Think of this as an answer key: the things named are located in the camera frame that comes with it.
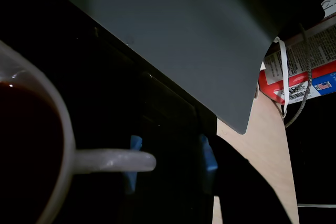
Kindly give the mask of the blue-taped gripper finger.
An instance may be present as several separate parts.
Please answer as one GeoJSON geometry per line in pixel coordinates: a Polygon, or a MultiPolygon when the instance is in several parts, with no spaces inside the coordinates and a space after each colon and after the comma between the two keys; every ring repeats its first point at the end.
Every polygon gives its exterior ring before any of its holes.
{"type": "Polygon", "coordinates": [[[199,137],[205,191],[220,201],[223,223],[290,223],[271,185],[219,136],[199,137]]]}
{"type": "MultiPolygon", "coordinates": [[[[130,149],[140,151],[142,147],[142,138],[137,135],[132,135],[130,140],[130,149]]],[[[137,172],[124,173],[124,192],[133,194],[137,183],[137,172]]]]}

